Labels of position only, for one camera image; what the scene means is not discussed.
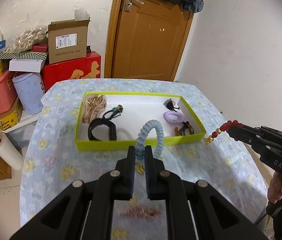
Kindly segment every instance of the blue cylindrical container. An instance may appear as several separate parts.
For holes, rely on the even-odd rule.
[[[39,113],[43,105],[44,85],[40,73],[25,72],[15,76],[13,84],[26,114]]]

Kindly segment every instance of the barcode label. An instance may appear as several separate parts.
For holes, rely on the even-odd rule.
[[[57,36],[55,38],[55,46],[57,49],[75,46],[77,45],[77,34],[69,34],[69,35],[63,35],[63,36]]]

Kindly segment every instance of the hair clip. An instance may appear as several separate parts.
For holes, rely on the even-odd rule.
[[[106,113],[104,113],[102,118],[104,119],[106,114],[112,113],[112,115],[109,118],[107,118],[107,119],[111,120],[113,118],[116,118],[116,117],[120,116],[122,112],[123,112],[123,106],[117,105],[117,107],[114,107],[114,108],[112,108],[112,110],[107,111]]]
[[[182,122],[182,124],[183,124],[182,128],[180,128],[180,129],[177,128],[177,127],[174,128],[176,136],[185,135],[185,130],[186,129],[188,129],[189,134],[194,134],[193,126],[190,125],[190,123],[188,121]]]
[[[180,109],[179,107],[174,107],[175,106],[175,102],[172,101],[172,99],[168,99],[167,101],[165,101],[164,103],[164,106],[169,109],[170,111],[175,111],[175,109]]]
[[[177,116],[177,120],[173,120],[169,117],[169,115]],[[163,114],[163,118],[165,121],[171,124],[181,124],[185,121],[185,116],[182,113],[175,112],[175,111],[167,111]]]
[[[91,123],[98,117],[101,110],[106,108],[106,99],[97,94],[86,95],[83,98],[82,122]]]

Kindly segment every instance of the black hair tie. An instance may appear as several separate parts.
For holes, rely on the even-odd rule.
[[[102,118],[96,118],[91,121],[89,128],[87,130],[87,136],[90,141],[100,141],[99,139],[95,138],[92,134],[92,130],[99,126],[99,125],[106,125],[108,127],[108,137],[110,141],[116,141],[116,126],[113,122],[110,120],[116,117],[119,117],[121,113],[123,112],[123,106],[118,105],[117,107],[114,107],[112,110],[107,111]],[[105,118],[105,115],[108,113],[112,113],[112,115],[109,118]]]

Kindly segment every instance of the red bead bracelet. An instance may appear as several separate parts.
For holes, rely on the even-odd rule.
[[[229,131],[229,128],[233,125],[237,125],[239,127],[243,127],[242,123],[239,123],[237,120],[232,121],[227,121],[226,123],[222,124],[220,128],[217,128],[215,132],[213,132],[206,140],[204,141],[205,144],[211,143],[214,138],[216,138],[220,133],[224,131]]]

